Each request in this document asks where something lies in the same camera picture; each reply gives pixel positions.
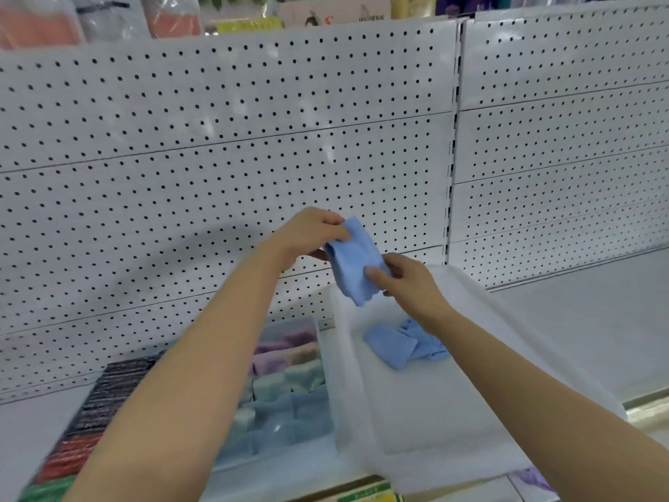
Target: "forearm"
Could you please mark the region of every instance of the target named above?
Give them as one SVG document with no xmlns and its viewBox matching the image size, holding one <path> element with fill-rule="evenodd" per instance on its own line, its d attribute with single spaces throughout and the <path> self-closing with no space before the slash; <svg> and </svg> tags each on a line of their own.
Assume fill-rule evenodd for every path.
<svg viewBox="0 0 669 502">
<path fill-rule="evenodd" d="M 240 263 L 116 414 L 66 502 L 198 499 L 238 407 L 280 271 L 263 248 Z"/>
<path fill-rule="evenodd" d="M 667 500 L 669 452 L 471 320 L 430 331 L 565 502 Z"/>
</svg>

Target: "hand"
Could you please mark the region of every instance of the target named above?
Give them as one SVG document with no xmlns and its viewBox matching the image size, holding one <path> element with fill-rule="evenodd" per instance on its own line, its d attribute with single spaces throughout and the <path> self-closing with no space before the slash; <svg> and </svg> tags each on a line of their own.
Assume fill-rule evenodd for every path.
<svg viewBox="0 0 669 502">
<path fill-rule="evenodd" d="M 291 268 L 297 257 L 310 255 L 320 260 L 327 260 L 321 247 L 327 242 L 338 239 L 348 241 L 351 235 L 339 224 L 344 217 L 334 211 L 308 207 L 277 229 L 264 243 L 272 253 L 279 257 L 282 271 Z"/>
<path fill-rule="evenodd" d="M 364 274 L 392 296 L 397 304 L 428 333 L 435 331 L 445 316 L 453 311 L 434 282 L 430 271 L 414 259 L 386 253 L 383 260 L 393 276 L 378 268 L 367 267 Z"/>
</svg>

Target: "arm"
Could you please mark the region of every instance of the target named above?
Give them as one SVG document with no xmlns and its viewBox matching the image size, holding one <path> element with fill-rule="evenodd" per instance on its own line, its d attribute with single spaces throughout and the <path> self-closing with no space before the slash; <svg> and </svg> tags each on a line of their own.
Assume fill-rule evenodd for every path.
<svg viewBox="0 0 669 502">
<path fill-rule="evenodd" d="M 669 500 L 669 451 L 457 313 L 420 262 L 367 276 L 436 336 L 565 502 Z"/>
<path fill-rule="evenodd" d="M 307 208 L 244 259 L 137 386 L 65 502 L 198 500 L 237 410 L 281 271 L 348 239 L 331 211 Z"/>
</svg>

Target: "white pegboard shelf panel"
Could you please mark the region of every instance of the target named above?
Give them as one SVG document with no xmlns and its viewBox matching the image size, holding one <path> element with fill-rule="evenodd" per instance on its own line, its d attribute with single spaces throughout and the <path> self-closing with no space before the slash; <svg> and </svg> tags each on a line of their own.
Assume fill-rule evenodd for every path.
<svg viewBox="0 0 669 502">
<path fill-rule="evenodd" d="M 497 20 L 477 15 L 465 24 L 460 108 L 669 79 L 669 0 L 640 5 L 624 0 L 487 15 Z"/>
<path fill-rule="evenodd" d="M 455 242 L 448 262 L 489 288 L 667 245 L 663 199 Z"/>
<path fill-rule="evenodd" d="M 406 255 L 427 264 L 442 264 L 444 247 L 414 250 Z M 330 319 L 332 312 L 324 287 L 333 283 L 330 269 L 280 278 L 268 321 L 306 315 L 316 320 Z M 0 336 L 0 403 L 88 383 L 108 363 L 165 349 L 181 336 L 214 294 L 208 292 Z"/>
<path fill-rule="evenodd" d="M 211 292 L 307 205 L 383 252 L 443 245 L 452 131 L 448 113 L 5 173 L 0 334 Z"/>
<path fill-rule="evenodd" d="M 459 113 L 455 182 L 669 144 L 669 82 Z"/>
<path fill-rule="evenodd" d="M 456 21 L 407 19 L 0 56 L 0 172 L 454 108 Z"/>
<path fill-rule="evenodd" d="M 450 240 L 669 197 L 669 146 L 453 186 Z"/>
</svg>

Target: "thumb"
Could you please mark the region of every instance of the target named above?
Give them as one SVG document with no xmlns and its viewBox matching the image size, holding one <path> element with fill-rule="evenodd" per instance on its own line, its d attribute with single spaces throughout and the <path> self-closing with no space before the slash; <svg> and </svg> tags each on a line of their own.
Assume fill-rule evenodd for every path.
<svg viewBox="0 0 669 502">
<path fill-rule="evenodd" d="M 389 276 L 389 274 L 387 274 L 385 271 L 375 268 L 374 266 L 367 266 L 364 269 L 364 275 L 383 290 L 387 290 L 391 294 L 397 284 L 395 278 Z"/>
</svg>

